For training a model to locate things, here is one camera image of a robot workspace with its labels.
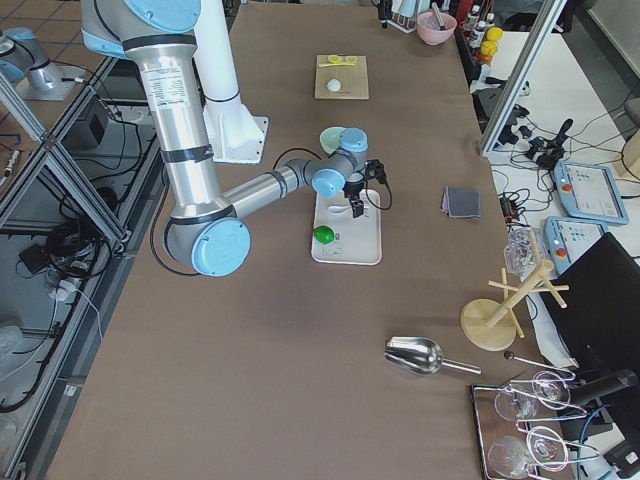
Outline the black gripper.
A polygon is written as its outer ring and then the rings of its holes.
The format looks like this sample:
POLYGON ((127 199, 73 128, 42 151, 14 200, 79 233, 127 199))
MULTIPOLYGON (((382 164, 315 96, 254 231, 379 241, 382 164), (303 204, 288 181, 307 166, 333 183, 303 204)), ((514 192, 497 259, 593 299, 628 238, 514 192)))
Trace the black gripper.
POLYGON ((378 20, 382 28, 387 28, 391 19, 391 0, 379 0, 377 3, 378 20))
POLYGON ((365 177, 347 180, 343 187, 344 196, 350 200, 353 217, 360 217, 364 214, 364 203, 360 199, 360 192, 365 188, 365 177))

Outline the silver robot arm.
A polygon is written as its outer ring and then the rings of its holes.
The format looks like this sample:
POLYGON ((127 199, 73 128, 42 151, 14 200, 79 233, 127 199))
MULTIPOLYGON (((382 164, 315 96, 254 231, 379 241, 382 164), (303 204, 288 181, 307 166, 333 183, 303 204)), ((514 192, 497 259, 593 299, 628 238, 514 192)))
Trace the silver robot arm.
POLYGON ((289 160, 221 190, 214 155, 258 144, 264 133, 242 104, 219 1, 84 1, 92 51, 133 61, 140 72, 175 206, 164 246, 202 275, 237 270, 251 245, 243 218, 302 186, 333 197, 361 178, 368 139, 348 128, 326 160, 289 160))

